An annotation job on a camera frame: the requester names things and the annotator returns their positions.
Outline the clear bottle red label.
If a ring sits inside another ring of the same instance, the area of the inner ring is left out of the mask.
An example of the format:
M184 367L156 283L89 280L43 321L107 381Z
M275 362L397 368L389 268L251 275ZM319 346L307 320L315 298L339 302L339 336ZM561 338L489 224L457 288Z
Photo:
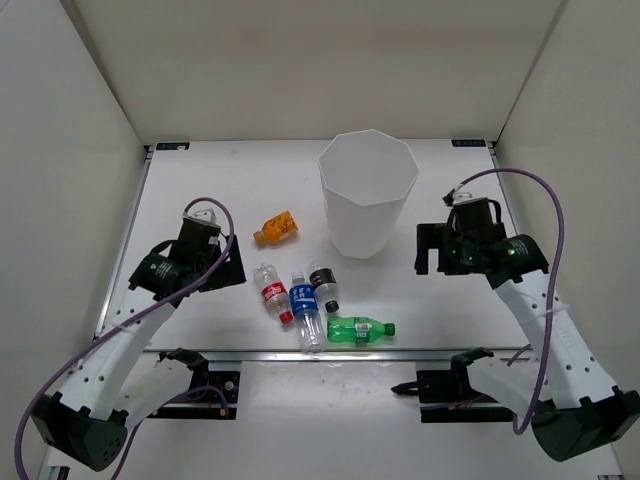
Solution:
M253 271L254 284L268 313L283 325L293 321L289 293L276 269L263 263Z

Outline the green plastic bottle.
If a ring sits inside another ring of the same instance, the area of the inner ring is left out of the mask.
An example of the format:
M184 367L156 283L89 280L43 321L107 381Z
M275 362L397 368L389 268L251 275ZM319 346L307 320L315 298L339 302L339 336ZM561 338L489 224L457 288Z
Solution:
M394 323L369 317L338 317L327 320L327 338L334 344L369 345L385 337L394 337Z

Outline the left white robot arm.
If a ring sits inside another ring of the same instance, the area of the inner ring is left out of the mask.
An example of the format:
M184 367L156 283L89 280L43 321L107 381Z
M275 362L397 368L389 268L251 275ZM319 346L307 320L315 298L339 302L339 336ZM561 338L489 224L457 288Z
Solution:
M210 386L207 360L178 348L160 355L132 385L125 383L159 328L186 294L235 286L246 280L237 237L210 220L186 217L177 239L156 245L129 279L131 290L153 295L153 311L134 312L96 341L77 370L30 415L43 440L93 471L109 467L144 418L177 396L198 400Z

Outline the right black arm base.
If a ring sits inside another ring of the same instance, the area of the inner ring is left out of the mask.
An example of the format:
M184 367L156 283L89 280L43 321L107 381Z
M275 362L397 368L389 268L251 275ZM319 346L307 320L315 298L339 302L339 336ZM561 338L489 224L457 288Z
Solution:
M473 390L468 367L481 359L493 360L486 348L475 348L454 355L446 370L416 372L416 379L391 388L398 397L417 397L422 424L510 422L512 413L492 397Z

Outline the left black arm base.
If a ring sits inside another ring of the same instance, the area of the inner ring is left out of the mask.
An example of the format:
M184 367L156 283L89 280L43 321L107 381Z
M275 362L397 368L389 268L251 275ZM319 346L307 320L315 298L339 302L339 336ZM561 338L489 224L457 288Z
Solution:
M150 415L153 419L235 420L240 390L239 363L216 363L186 349L163 351L158 361L176 360L191 372L187 392Z

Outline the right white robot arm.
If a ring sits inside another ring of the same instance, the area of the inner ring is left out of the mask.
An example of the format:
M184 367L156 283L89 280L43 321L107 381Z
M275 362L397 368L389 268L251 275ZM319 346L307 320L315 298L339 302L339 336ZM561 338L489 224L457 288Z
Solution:
M439 272L487 279L545 369L533 401L535 378L494 359L487 349L468 350L451 360L449 387L455 396L470 400L481 393L518 416L531 411L538 444L558 462L619 440L638 421L638 392L621 390L596 360L550 284L542 250L526 234L507 235L497 201L461 202L446 222L418 225L417 274L427 274L432 250Z

